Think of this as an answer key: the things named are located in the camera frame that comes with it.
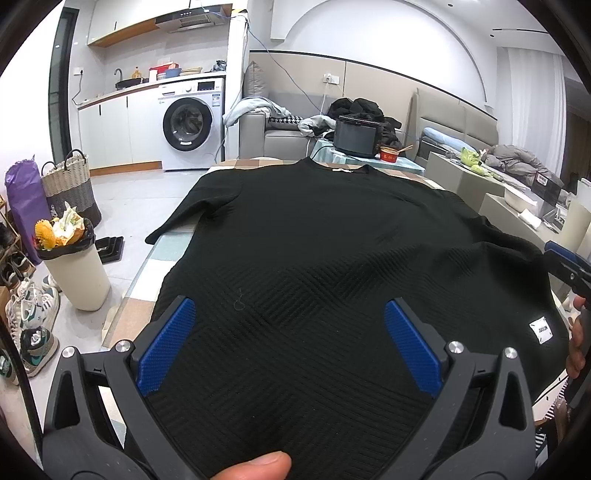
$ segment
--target human hand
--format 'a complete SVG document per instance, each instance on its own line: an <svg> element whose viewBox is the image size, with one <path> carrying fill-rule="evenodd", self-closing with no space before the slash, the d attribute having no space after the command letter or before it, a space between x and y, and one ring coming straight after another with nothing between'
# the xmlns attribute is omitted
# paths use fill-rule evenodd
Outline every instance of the human hand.
<svg viewBox="0 0 591 480"><path fill-rule="evenodd" d="M290 468L289 455L272 452L249 462L232 465L212 477L212 480L285 480Z"/></svg>
<svg viewBox="0 0 591 480"><path fill-rule="evenodd" d="M573 306L577 310L581 310L584 303L583 297L577 296L573 300ZM573 337L569 342L569 357L566 359L566 372L570 378L577 378L585 367L585 357L581 351L581 345L583 345L583 325L581 325L581 317L579 316L573 325Z"/></svg>

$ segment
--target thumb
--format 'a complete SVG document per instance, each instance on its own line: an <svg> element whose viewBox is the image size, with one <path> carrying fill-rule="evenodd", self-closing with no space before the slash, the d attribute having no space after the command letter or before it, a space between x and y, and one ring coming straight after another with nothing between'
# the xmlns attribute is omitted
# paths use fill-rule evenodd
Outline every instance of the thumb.
<svg viewBox="0 0 591 480"><path fill-rule="evenodd" d="M226 468L212 480L285 480L290 468L289 455L273 452Z"/></svg>

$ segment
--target white tag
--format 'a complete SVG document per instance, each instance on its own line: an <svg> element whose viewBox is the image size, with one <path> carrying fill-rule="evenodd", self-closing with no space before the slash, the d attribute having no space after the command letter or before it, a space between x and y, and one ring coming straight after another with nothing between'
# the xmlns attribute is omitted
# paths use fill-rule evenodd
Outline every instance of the white tag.
<svg viewBox="0 0 591 480"><path fill-rule="evenodd" d="M548 179L539 173L536 175L535 179L538 181L538 183L541 183L543 186L548 185Z"/></svg>
<svg viewBox="0 0 591 480"><path fill-rule="evenodd" d="M552 338L552 330L550 330L550 326L548 325L548 322L546 322L546 317L531 322L530 328L534 331L536 337L540 341L540 345Z"/></svg>

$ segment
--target gray sofa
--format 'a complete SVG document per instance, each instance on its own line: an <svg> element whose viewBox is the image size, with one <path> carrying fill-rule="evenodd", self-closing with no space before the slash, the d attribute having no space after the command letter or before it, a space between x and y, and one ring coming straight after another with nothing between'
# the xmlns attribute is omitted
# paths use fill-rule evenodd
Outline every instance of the gray sofa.
<svg viewBox="0 0 591 480"><path fill-rule="evenodd" d="M306 147L310 153L315 143L300 131L268 129L264 113L247 113L240 118L239 158L300 160L306 156Z"/></svg>

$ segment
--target textured knit fabric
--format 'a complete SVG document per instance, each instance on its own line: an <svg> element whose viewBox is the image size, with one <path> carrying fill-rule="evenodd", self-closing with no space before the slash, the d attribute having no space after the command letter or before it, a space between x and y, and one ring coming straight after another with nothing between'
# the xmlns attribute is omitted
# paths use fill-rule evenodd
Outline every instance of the textured knit fabric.
<svg viewBox="0 0 591 480"><path fill-rule="evenodd" d="M454 194L309 158L216 171L147 241L199 212L152 317L185 295L196 325L147 402L208 477L273 450L291 455L290 479L377 475L432 403L385 327L396 297L447 341L517 348L534 398L563 369L541 252ZM541 316L553 333L542 345L529 327Z"/></svg>

